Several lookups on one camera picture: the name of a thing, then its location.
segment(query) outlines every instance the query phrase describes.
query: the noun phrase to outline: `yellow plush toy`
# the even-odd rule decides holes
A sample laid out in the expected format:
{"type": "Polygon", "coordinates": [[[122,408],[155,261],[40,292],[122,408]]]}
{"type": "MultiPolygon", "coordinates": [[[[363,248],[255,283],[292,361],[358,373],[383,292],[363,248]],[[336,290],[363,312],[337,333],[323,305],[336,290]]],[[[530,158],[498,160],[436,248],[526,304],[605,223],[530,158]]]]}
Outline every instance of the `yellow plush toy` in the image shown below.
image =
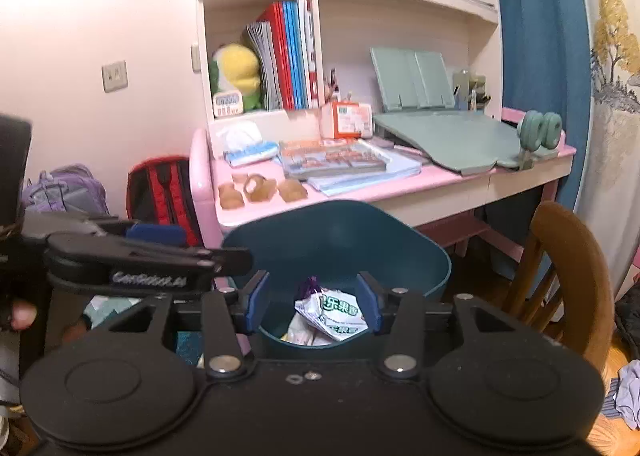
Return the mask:
{"type": "Polygon", "coordinates": [[[222,46],[209,65],[212,94],[237,89],[242,93],[244,110],[260,107],[260,62],[249,48],[240,44],[222,46]],[[212,67],[218,70],[217,86],[212,67]]]}

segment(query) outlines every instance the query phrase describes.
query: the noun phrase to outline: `wall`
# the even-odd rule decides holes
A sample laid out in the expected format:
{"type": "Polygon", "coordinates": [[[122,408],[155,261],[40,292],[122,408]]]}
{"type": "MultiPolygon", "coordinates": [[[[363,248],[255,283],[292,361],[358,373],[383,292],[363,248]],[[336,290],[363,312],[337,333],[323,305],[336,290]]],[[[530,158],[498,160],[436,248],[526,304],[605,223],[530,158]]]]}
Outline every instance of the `wall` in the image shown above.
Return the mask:
{"type": "Polygon", "coordinates": [[[33,122],[28,176],[85,163],[124,215],[129,169],[206,123],[196,42],[196,0],[0,0],[0,111],[33,122]],[[105,93],[118,60],[129,87],[105,93]]]}

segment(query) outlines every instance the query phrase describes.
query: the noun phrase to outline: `pink desk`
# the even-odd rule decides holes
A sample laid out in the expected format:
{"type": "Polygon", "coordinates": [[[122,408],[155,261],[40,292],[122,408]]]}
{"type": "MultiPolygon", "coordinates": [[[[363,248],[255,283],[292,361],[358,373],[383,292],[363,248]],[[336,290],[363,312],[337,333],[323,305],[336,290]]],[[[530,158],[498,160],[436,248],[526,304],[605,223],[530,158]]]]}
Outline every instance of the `pink desk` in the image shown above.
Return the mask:
{"type": "MultiPolygon", "coordinates": [[[[509,109],[503,113],[503,119],[517,121],[522,115],[521,111],[509,109]]],[[[559,148],[556,158],[537,163],[529,171],[494,168],[479,175],[462,177],[441,167],[427,165],[417,176],[333,198],[372,203],[409,226],[418,227],[443,246],[459,245],[461,254],[464,254],[466,240],[480,235],[519,261],[522,248],[475,219],[472,210],[540,185],[545,185],[543,198],[555,198],[558,180],[571,171],[575,154],[573,147],[565,145],[564,136],[559,148]]],[[[243,208],[223,210],[217,199],[217,187],[232,181],[232,171],[257,173],[278,182],[284,179],[282,168],[271,161],[232,169],[224,160],[212,159],[206,131],[197,131],[191,147],[191,192],[204,244],[211,248],[220,244],[224,232],[239,225],[328,199],[305,184],[306,200],[285,203],[276,193],[271,201],[265,203],[246,201],[243,208]]]]}

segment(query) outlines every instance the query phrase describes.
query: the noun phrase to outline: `stacked books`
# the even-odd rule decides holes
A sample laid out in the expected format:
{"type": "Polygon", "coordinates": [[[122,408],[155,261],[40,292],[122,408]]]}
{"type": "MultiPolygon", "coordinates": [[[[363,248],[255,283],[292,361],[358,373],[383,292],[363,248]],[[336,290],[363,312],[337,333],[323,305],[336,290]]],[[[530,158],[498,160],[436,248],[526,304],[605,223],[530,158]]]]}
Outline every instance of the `stacked books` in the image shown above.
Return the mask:
{"type": "Polygon", "coordinates": [[[350,139],[280,142],[279,159],[285,178],[298,180],[386,169],[385,159],[378,150],[350,139]]]}
{"type": "Polygon", "coordinates": [[[247,26],[260,60],[265,109],[318,107],[318,75],[309,0],[275,2],[247,26]]]}
{"type": "Polygon", "coordinates": [[[386,164],[386,169],[380,172],[353,173],[331,177],[310,177],[306,182],[317,191],[330,197],[386,181],[416,176],[420,174],[422,170],[420,161],[402,156],[395,150],[382,150],[363,140],[358,140],[358,143],[363,147],[371,149],[377,157],[383,159],[386,164]]]}

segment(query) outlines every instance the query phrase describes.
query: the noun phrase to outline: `curtain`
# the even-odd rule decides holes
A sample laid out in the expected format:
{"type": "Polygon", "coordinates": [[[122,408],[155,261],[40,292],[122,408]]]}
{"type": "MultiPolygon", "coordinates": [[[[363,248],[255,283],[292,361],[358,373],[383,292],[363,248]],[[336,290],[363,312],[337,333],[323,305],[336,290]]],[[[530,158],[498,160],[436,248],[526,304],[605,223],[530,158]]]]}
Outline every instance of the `curtain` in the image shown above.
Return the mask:
{"type": "Polygon", "coordinates": [[[640,232],[640,0],[584,1],[591,130],[576,213],[604,251],[616,295],[640,232]]]}
{"type": "MultiPolygon", "coordinates": [[[[573,209],[585,159],[590,113],[590,48],[584,0],[500,0],[503,104],[562,116],[567,143],[577,149],[558,201],[573,209]]],[[[494,229],[521,245],[542,188],[486,207],[494,229]]],[[[499,252],[494,268],[512,277],[514,263],[499,252]]]]}

